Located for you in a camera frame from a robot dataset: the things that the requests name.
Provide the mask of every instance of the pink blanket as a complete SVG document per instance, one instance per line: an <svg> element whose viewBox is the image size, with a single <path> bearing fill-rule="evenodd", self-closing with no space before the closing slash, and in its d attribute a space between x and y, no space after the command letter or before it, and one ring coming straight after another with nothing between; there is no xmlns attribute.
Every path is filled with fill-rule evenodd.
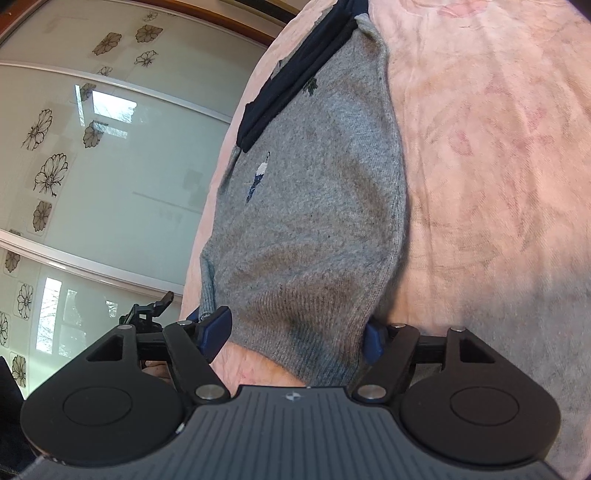
<svg viewBox="0 0 591 480"><path fill-rule="evenodd" d="M199 303L199 254L244 106L332 3L307 4L250 78L197 231L183 315ZM566 0L369 0L369 14L390 48L411 199L408 261L385 315L437 335L465 324L492 340L558 399L563 429L549 460L582 479L591 471L591 24Z"/></svg>

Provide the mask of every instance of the flower pattern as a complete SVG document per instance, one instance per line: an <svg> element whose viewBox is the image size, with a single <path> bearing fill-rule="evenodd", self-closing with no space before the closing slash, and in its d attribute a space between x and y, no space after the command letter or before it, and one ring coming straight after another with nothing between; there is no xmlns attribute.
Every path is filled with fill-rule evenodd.
<svg viewBox="0 0 591 480"><path fill-rule="evenodd" d="M135 64L140 64L142 67L147 67L154 61L154 57L158 55L154 50L146 51L135 59Z"/></svg>
<svg viewBox="0 0 591 480"><path fill-rule="evenodd" d="M42 110L37 123L31 127L21 148L26 146L27 150L35 150L45 140L45 134L49 130L53 116L51 110Z"/></svg>
<svg viewBox="0 0 591 480"><path fill-rule="evenodd" d="M107 53L119 44L121 37L122 35L120 33L110 32L105 38L103 38L100 41L100 43L95 47L92 53L94 53L95 55Z"/></svg>
<svg viewBox="0 0 591 480"><path fill-rule="evenodd" d="M162 30L162 28L158 28L153 25L144 25L135 34L135 39L138 41L138 43L147 43L152 40L155 40L156 37L160 35L160 32L162 32Z"/></svg>
<svg viewBox="0 0 591 480"><path fill-rule="evenodd" d="M19 387L27 386L27 361L21 355L15 355L12 359L12 377L17 381Z"/></svg>
<svg viewBox="0 0 591 480"><path fill-rule="evenodd" d="M108 77L112 71L113 67L104 66L98 72L96 72L96 74Z"/></svg>
<svg viewBox="0 0 591 480"><path fill-rule="evenodd" d="M6 346L8 344L8 316L4 312L0 312L0 345Z"/></svg>
<svg viewBox="0 0 591 480"><path fill-rule="evenodd" d="M96 120L90 122L90 125L84 130L84 148L92 148L99 144L100 139L103 138L105 127L107 124L97 122Z"/></svg>
<svg viewBox="0 0 591 480"><path fill-rule="evenodd" d="M312 77L310 80L306 82L303 88L303 92L308 91L308 95L314 95L314 90L318 88L318 82L316 81L316 77Z"/></svg>
<svg viewBox="0 0 591 480"><path fill-rule="evenodd" d="M51 213L51 203L41 200L33 212L33 227L36 232L42 232Z"/></svg>
<svg viewBox="0 0 591 480"><path fill-rule="evenodd" d="M21 261L21 256L15 252L6 252L6 260L4 260L4 268L8 273L12 273L17 269L18 263Z"/></svg>
<svg viewBox="0 0 591 480"><path fill-rule="evenodd" d="M23 283L18 292L17 308L19 315L28 320L31 316L31 308L33 306L33 287Z"/></svg>
<svg viewBox="0 0 591 480"><path fill-rule="evenodd" d="M148 15L144 17L144 22L151 22L152 20L156 20L158 17L158 12L150 12Z"/></svg>
<svg viewBox="0 0 591 480"><path fill-rule="evenodd" d="M96 88L94 83L85 83L80 87L80 99L84 102L92 94L92 90Z"/></svg>
<svg viewBox="0 0 591 480"><path fill-rule="evenodd" d="M39 192L51 192L52 197L57 196L54 188L57 185L61 185L67 171L68 162L66 161L66 155L63 153L52 155L45 161L41 167L41 171L35 176L35 187L33 190L39 187Z"/></svg>

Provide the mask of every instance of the triangular cutout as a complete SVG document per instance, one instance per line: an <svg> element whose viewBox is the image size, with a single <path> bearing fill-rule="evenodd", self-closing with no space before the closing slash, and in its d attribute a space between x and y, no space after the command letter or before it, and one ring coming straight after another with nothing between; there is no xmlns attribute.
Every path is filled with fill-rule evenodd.
<svg viewBox="0 0 591 480"><path fill-rule="evenodd" d="M493 364L495 360L470 339L460 340L460 361L466 364Z"/></svg>

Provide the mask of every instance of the logo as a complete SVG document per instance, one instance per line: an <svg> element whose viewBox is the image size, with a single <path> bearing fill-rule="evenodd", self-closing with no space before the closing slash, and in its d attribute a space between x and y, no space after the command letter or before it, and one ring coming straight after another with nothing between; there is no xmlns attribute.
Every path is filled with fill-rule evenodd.
<svg viewBox="0 0 591 480"><path fill-rule="evenodd" d="M298 401L298 400L304 398L298 392L288 393L285 397L289 401Z"/></svg>

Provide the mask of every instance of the round black pad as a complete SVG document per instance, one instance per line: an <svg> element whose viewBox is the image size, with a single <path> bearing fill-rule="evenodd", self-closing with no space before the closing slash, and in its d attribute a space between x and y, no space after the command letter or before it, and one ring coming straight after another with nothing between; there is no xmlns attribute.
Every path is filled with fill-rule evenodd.
<svg viewBox="0 0 591 480"><path fill-rule="evenodd" d="M515 418L519 404L508 393L496 388L471 387L452 396L452 411L462 420L493 427Z"/></svg>
<svg viewBox="0 0 591 480"><path fill-rule="evenodd" d="M109 387L78 390L64 402L64 413L78 425L108 425L125 417L131 410L131 397Z"/></svg>

